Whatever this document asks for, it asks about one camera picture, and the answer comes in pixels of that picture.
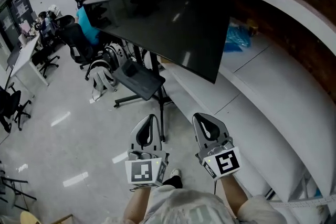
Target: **gray floor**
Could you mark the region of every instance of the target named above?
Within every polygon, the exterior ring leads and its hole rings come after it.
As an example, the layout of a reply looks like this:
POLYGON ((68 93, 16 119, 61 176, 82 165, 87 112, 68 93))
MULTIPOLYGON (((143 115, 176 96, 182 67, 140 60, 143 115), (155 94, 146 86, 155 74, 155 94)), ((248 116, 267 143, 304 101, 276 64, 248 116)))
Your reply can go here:
MULTIPOLYGON (((92 82, 85 81, 85 72, 69 53, 67 46, 57 51, 59 68, 50 69, 49 87, 30 70, 20 74, 36 94, 28 108, 32 117, 21 132, 13 125, 0 144, 0 160, 8 177, 29 181, 23 190, 37 202, 26 200, 43 223, 69 213, 76 223, 103 223, 107 217, 118 222, 132 186, 126 182, 124 161, 113 163, 112 159, 128 149, 129 134, 141 119, 150 113, 160 116, 159 106, 153 100, 134 101, 115 109, 114 99, 131 95, 122 85, 90 103, 92 82)), ((23 91, 23 101, 27 98, 23 91)), ((181 168, 186 188, 212 192, 213 181, 195 157, 198 145, 192 127, 174 104, 165 106, 165 131, 164 149, 171 153, 166 177, 172 168, 181 168)), ((4 209, 0 201, 0 213, 4 209)), ((7 212, 19 213, 18 209, 7 212)))

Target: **white shoe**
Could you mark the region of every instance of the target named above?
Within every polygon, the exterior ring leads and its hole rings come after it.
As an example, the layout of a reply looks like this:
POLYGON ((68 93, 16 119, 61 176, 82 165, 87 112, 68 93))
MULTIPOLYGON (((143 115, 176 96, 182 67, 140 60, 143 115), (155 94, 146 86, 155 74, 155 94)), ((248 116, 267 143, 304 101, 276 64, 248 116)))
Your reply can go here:
POLYGON ((169 178, 172 178, 173 176, 181 177, 181 170, 180 169, 173 169, 172 172, 170 173, 169 178))

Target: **blue shirt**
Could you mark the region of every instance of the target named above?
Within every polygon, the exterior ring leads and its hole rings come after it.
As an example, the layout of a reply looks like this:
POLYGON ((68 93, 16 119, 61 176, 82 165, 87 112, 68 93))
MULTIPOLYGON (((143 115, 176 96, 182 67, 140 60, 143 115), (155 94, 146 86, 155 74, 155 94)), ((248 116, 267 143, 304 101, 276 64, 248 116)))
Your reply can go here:
POLYGON ((100 31, 91 26, 88 15, 86 15, 84 7, 80 8, 77 11, 76 16, 78 17, 78 24, 82 28, 83 33, 88 39, 88 41, 92 45, 97 45, 99 42, 98 34, 100 33, 100 31))

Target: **television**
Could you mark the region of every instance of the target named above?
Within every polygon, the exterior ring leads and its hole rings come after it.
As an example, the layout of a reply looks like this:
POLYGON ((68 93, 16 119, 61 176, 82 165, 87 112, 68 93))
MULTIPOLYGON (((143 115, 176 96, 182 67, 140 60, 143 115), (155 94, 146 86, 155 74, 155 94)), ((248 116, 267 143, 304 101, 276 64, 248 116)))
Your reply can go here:
POLYGON ((93 27, 215 83, 231 0, 86 0, 93 27))

